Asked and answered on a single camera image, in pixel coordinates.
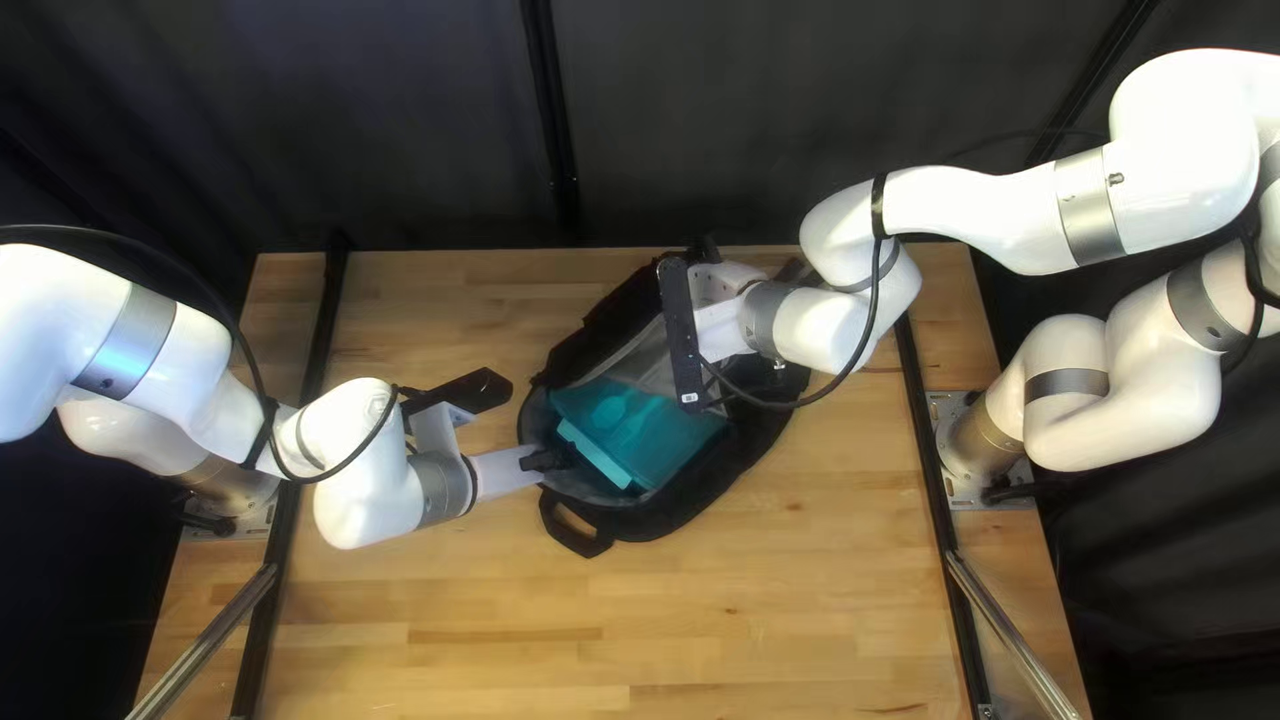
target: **wooden table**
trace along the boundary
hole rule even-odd
[[[924,274],[911,315],[927,386],[984,387],[998,368],[966,249],[908,251]],[[794,252],[724,254],[772,269]],[[463,428],[460,443],[468,454],[511,446],[547,350],[653,254],[356,254],[326,387],[362,375],[431,387],[489,365],[517,397]],[[320,263],[260,259],[246,325],[276,365],[274,392],[285,392],[291,363],[294,388],[301,377],[297,314],[314,307]],[[337,551],[307,495],[265,716],[968,717],[892,337],[668,538],[586,561],[545,536],[535,501],[524,491]],[[965,515],[975,568],[1001,600],[1023,603],[1016,620],[1083,708],[1036,514]],[[260,559],[260,542],[183,546],[143,691]],[[232,639],[172,716],[225,717],[242,643]]]

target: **black curtain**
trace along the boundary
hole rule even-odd
[[[1151,58],[1203,46],[1280,53],[1276,28],[1276,3],[1166,0],[1085,106],[1079,126],[1105,132],[1115,87]],[[1016,277],[979,258],[1002,361],[1039,320],[1061,313],[1106,318],[1132,290],[1235,233],[1226,228],[1046,278]],[[1217,421],[1194,442],[1083,477],[1044,473],[1071,483],[1041,507],[1098,717],[1276,716],[1277,363],[1280,338],[1256,343],[1225,378]]]

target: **black fabric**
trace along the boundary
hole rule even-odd
[[[1119,83],[1190,47],[1280,53],[1272,0],[1164,0],[1085,108],[1106,132]],[[1069,155],[1089,143],[1064,146]],[[1018,164],[998,167],[1019,169]],[[1106,318],[1137,287],[1234,240],[1203,238],[1057,275],[1024,278],[975,254],[1007,363],[1041,320]],[[1224,378],[1213,425],[1166,452],[1065,478],[1042,498],[1052,557],[1094,717],[1263,719],[1280,702],[1280,338]]]
[[[690,261],[700,252],[690,251]],[[547,402],[547,389],[564,387],[622,348],[662,313],[658,297],[659,259],[636,270],[582,319],[582,327],[558,343],[547,366],[532,379],[532,391],[520,410],[520,442],[561,447],[558,416]],[[736,357],[726,374],[765,400],[787,401],[809,384],[809,370],[782,370],[759,355]],[[582,557],[595,557],[613,541],[649,542],[684,527],[710,506],[737,478],[773,446],[791,413],[755,407],[739,398],[724,402],[728,427],[686,462],[667,483],[639,495],[620,493],[612,482],[571,451],[570,466],[544,473],[539,503],[548,534]],[[584,536],[562,521],[557,510],[570,510],[595,529]]]

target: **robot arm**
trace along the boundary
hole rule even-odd
[[[1065,241],[1082,265],[1171,245],[1224,225],[1257,187],[1261,275],[1274,291],[1280,287],[1277,120],[1280,58],[1230,50],[1158,58],[1117,90],[1111,106],[1116,140],[1089,151],[1101,159],[1092,177],[1106,179],[1098,187],[1107,204],[1097,208],[1101,215],[1110,210],[1110,224],[1098,224],[1112,251],[1082,254],[1102,247],[1092,236],[1073,242],[1082,225],[1073,224],[1078,206],[1071,202],[1080,193],[1062,187],[1080,187],[1078,159],[1089,152],[1053,164],[1064,231],[1044,237],[1052,236],[1059,250]],[[1157,145],[1166,159],[1156,156]],[[1167,151],[1174,147],[1176,154]],[[982,234],[961,237],[1018,272],[1070,266],[1061,252],[1053,264],[1037,265],[1012,247],[988,250]],[[1244,249],[1233,242],[1133,292],[1106,323],[1083,315],[1044,320],[982,400],[941,433],[943,464],[956,478],[986,483],[1023,452],[1042,466],[1074,471],[1199,436],[1217,415],[1220,359],[1244,342],[1254,306]],[[1280,313],[1265,307],[1258,336],[1276,332]]]
[[[1270,132],[1260,126],[1280,118],[1277,87],[1272,55],[1157,58],[1117,88],[1107,145],[1010,176],[932,165],[890,173],[886,231],[954,237],[1024,275],[1199,237],[1248,202],[1258,135]],[[805,256],[832,287],[867,277],[870,240],[869,181],[823,200],[800,227]]]
[[[211,456],[248,456],[262,409],[227,370],[232,341],[220,323],[33,245],[0,246],[0,287],[8,347],[0,354],[0,442],[26,437],[56,406],[78,446],[156,474],[179,475]],[[388,402],[396,402],[390,386],[360,378],[301,410],[282,406],[273,432],[284,464],[302,477],[334,466],[376,427]],[[452,441],[456,424],[433,428],[431,443],[420,443],[431,455],[411,460],[403,420],[392,411],[369,447],[317,486],[315,515],[325,539],[360,547],[539,479],[520,471],[509,452],[468,466]],[[253,465],[284,477],[270,452]]]

